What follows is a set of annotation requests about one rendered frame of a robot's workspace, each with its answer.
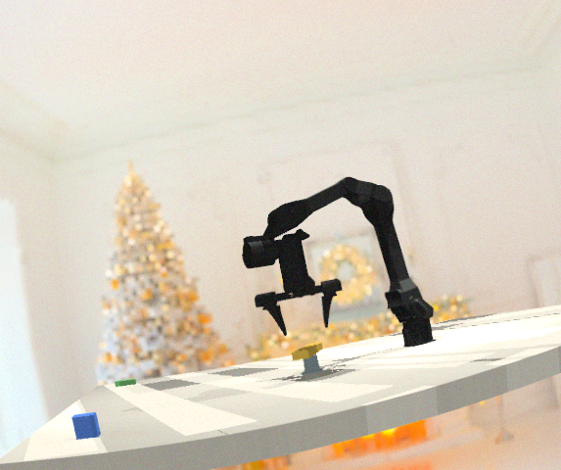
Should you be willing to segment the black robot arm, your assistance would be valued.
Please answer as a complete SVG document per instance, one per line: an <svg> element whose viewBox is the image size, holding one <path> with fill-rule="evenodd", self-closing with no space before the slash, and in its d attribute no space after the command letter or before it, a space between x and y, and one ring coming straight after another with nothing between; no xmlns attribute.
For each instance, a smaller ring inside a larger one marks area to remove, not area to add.
<svg viewBox="0 0 561 470"><path fill-rule="evenodd" d="M390 290L384 293L388 308L396 315L403 328L404 347L435 342L430 323L434 308L420 295L417 285L409 278L403 253L394 227L394 202L389 188L372 182L345 177L337 183L302 200L286 203L269 213L267 227L261 236L243 239L242 259L247 269L305 259L302 240L309 234L301 229L274 238L296 228L312 213L346 198L362 209L372 223L388 270ZM404 322L404 323L403 323Z"/></svg>

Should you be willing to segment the green flat bar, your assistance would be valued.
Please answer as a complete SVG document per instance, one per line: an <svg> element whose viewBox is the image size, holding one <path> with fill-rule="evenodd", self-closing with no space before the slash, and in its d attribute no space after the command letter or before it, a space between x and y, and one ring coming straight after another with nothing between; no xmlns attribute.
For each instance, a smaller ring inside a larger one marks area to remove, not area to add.
<svg viewBox="0 0 561 470"><path fill-rule="evenodd" d="M118 381L115 381L115 384L116 384L116 387L117 386L122 387L122 386L126 386L126 385L135 385L136 380L135 379L127 379L127 380L122 380L122 381L118 380Z"/></svg>

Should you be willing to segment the blue cube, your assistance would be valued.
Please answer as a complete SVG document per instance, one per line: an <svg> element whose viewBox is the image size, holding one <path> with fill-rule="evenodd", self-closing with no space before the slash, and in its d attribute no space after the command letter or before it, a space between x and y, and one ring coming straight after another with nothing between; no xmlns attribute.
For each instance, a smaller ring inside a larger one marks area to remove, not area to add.
<svg viewBox="0 0 561 470"><path fill-rule="evenodd" d="M99 438L99 435L101 435L96 411L92 413L75 414L71 418L71 421L77 440Z"/></svg>

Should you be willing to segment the yellow bar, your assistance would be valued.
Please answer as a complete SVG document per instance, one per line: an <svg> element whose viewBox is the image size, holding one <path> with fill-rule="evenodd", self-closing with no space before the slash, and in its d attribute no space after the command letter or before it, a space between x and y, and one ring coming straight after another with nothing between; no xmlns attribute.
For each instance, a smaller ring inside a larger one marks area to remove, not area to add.
<svg viewBox="0 0 561 470"><path fill-rule="evenodd" d="M320 352L323 349L322 343L307 345L292 352L293 361L307 359Z"/></svg>

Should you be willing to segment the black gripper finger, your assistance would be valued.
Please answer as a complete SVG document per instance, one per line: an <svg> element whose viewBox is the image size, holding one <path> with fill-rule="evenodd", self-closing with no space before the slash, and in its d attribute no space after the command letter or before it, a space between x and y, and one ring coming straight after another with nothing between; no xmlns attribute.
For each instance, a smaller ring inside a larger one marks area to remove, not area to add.
<svg viewBox="0 0 561 470"><path fill-rule="evenodd" d="M322 303L323 303L322 312L323 312L323 321L324 321L325 328L328 327L329 309L330 309L332 298L334 296L337 296L337 293L322 296Z"/></svg>
<svg viewBox="0 0 561 470"><path fill-rule="evenodd" d="M283 332L283 334L285 336L287 336L287 331L286 331L286 327L285 327L285 323L282 317L282 313L281 313L281 308L280 305L273 305L273 306L268 306L268 307L263 307L262 310L266 310L271 314L271 316L274 318L274 320L276 321L276 323L278 324L280 330Z"/></svg>

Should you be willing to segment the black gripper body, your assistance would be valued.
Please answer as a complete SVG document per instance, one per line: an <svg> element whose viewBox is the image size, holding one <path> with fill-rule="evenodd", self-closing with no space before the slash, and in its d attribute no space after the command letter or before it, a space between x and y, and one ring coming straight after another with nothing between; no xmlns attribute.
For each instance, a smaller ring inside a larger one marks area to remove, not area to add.
<svg viewBox="0 0 561 470"><path fill-rule="evenodd" d="M277 302L321 293L324 293L325 296L342 291L342 285L338 279L323 281L319 286L310 287L305 259L281 263L280 270L285 293L275 294L275 292L270 292L256 295L256 307L277 306ZM307 292L301 292L302 289L307 289ZM293 291L296 291L296 294L290 295L289 293Z"/></svg>

